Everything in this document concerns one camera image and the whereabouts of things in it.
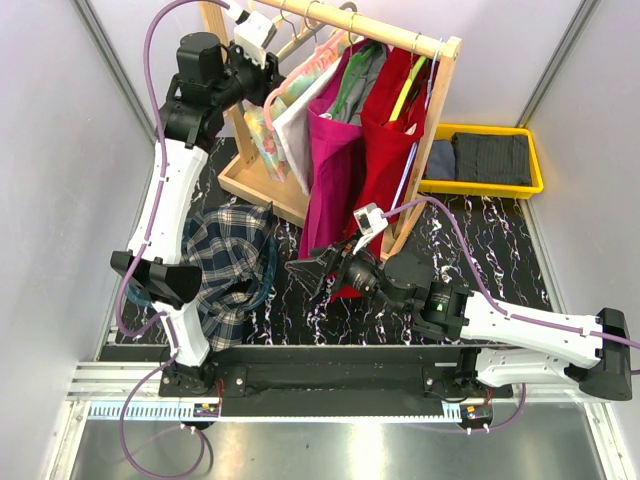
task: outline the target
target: yellow tray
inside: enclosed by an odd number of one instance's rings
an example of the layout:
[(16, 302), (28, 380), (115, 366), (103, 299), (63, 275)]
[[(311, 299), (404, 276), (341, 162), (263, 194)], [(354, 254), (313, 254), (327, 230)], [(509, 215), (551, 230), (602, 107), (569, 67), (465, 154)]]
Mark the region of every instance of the yellow tray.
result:
[(531, 198), (544, 188), (533, 137), (526, 128), (483, 127), (480, 125), (454, 125), (442, 123), (436, 129), (434, 140), (451, 140), (454, 133), (479, 133), (483, 135), (526, 135), (529, 139), (529, 167), (531, 186), (498, 185), (493, 183), (455, 182), (449, 180), (422, 180), (420, 191), (428, 193), (456, 193), (459, 195), (483, 195), (488, 197)]

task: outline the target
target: black mount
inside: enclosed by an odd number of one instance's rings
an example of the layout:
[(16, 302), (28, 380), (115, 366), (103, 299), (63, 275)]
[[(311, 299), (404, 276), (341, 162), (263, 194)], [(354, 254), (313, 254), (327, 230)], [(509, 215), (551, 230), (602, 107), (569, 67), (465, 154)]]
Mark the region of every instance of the black mount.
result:
[[(603, 308), (598, 313), (602, 331), (621, 338), (629, 338), (624, 313)], [(629, 347), (611, 340), (602, 341), (602, 349), (596, 350), (600, 362), (586, 369), (570, 365), (565, 374), (578, 382), (584, 393), (607, 400), (631, 400), (631, 354)]]
[[(132, 252), (111, 254), (111, 268), (122, 277), (134, 260)], [(163, 302), (176, 310), (196, 298), (202, 282), (202, 270), (195, 265), (164, 265), (162, 259), (153, 262), (141, 259), (133, 272), (130, 285), (146, 292), (151, 301)]]

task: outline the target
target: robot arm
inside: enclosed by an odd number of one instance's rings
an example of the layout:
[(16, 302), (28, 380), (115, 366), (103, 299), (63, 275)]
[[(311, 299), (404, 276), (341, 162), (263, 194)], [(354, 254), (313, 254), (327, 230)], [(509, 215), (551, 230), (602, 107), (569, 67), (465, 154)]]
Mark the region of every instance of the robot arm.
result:
[[(311, 252), (312, 258), (291, 261), (287, 270), (312, 295), (335, 274), (331, 293), (344, 285), (363, 297), (412, 316), (412, 330), (442, 341), (482, 340), (521, 347), (464, 349), (456, 380), (478, 381), (490, 387), (512, 383), (578, 385), (592, 396), (631, 399), (629, 347), (590, 335), (605, 332), (629, 338), (622, 312), (603, 309), (598, 315), (564, 315), (485, 298), (480, 292), (433, 281), (433, 267), (400, 252), (382, 265), (366, 245), (387, 226), (382, 211), (368, 205), (354, 213), (360, 231), (350, 239)], [(508, 312), (499, 313), (492, 303)], [(533, 322), (516, 317), (536, 319)], [(577, 328), (581, 334), (562, 330)]]
[[(243, 100), (264, 104), (267, 95), (284, 80), (277, 57), (264, 50), (275, 33), (273, 23), (258, 12), (235, 14), (239, 22), (234, 29), (236, 40), (228, 47), (211, 33), (194, 33), (181, 40), (178, 73), (160, 109), (168, 160), (164, 177), (160, 144), (155, 148), (151, 184), (160, 182), (162, 195), (156, 206), (156, 192), (148, 193), (127, 251), (113, 252), (111, 257), (111, 266), (124, 276), (136, 252), (146, 245), (130, 283), (151, 298), (158, 313), (167, 314), (162, 317), (165, 330), (166, 317), (171, 319), (180, 345), (177, 349), (169, 335), (171, 353), (178, 353), (175, 373), (188, 377), (194, 386), (209, 386), (205, 360), (210, 353), (193, 301), (202, 272), (197, 266), (180, 264), (194, 186), (224, 125), (224, 111)], [(145, 233), (154, 208), (155, 222), (147, 242)]]

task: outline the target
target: wooden clothes rack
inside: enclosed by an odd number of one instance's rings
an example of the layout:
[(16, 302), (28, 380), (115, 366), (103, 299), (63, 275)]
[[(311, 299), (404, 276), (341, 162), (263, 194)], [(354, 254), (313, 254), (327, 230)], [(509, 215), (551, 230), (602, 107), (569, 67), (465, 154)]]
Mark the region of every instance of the wooden clothes rack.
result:
[[(309, 20), (322, 22), (372, 40), (393, 45), (403, 50), (413, 51), (416, 55), (433, 58), (438, 51), (438, 73), (434, 79), (431, 100), (427, 111), (424, 136), (418, 145), (416, 159), (408, 179), (403, 203), (418, 196), (420, 180), (427, 165), (427, 158), (433, 143), (436, 127), (440, 121), (442, 107), (451, 84), (453, 71), (458, 58), (461, 40), (451, 37), (447, 42), (388, 25), (368, 18), (360, 13), (340, 10), (317, 1), (307, 0), (256, 0), (264, 5), (286, 10)], [(200, 10), (208, 31), (218, 35), (222, 43), (228, 44), (229, 37), (224, 26), (220, 7), (208, 2), (200, 3)], [(225, 190), (255, 205), (273, 203), (274, 213), (300, 227), (309, 205), (309, 197), (302, 193), (294, 175), (288, 175), (284, 183), (271, 180), (264, 162), (258, 160), (258, 152), (253, 144), (249, 129), (240, 109), (235, 106), (229, 110), (227, 118), (231, 120), (238, 146), (238, 155), (220, 173), (218, 180)], [(389, 226), (384, 233), (381, 259), (398, 253), (404, 246), (409, 233), (420, 218), (424, 209), (421, 203), (400, 215), (395, 226)]]

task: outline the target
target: gray wall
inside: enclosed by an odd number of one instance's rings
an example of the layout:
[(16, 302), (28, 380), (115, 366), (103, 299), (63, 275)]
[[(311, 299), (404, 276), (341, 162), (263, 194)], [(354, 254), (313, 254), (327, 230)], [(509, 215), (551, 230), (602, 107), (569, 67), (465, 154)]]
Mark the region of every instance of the gray wall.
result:
[(36, 479), (95, 352), (152, 148), (71, 2), (0, 9), (0, 465)]
[[(246, 0), (237, 0), (246, 6)], [(142, 76), (142, 41), (147, 26), (169, 0), (91, 0), (122, 65), (149, 108)], [(343, 0), (326, 3), (339, 5)], [(463, 47), (443, 121), (514, 125), (547, 61), (571, 19), (579, 0), (360, 0), (359, 10), (373, 18), (445, 40), (463, 39)], [(273, 18), (278, 9), (256, 3)], [(154, 40), (152, 69), (158, 92), (164, 95), (175, 73), (180, 38), (203, 28), (196, 5), (185, 5), (161, 23)], [(294, 17), (299, 26), (299, 17)], [(232, 23), (228, 22), (231, 32)], [(274, 49), (289, 40), (283, 25)], [(312, 52), (313, 40), (300, 55), (284, 63), (284, 71)]]
[[(532, 201), (571, 313), (626, 313), (640, 340), (640, 4), (602, 2), (531, 128), (545, 191)], [(640, 355), (632, 353), (640, 368)], [(640, 382), (634, 380), (640, 390)], [(640, 394), (616, 404), (640, 472)]]

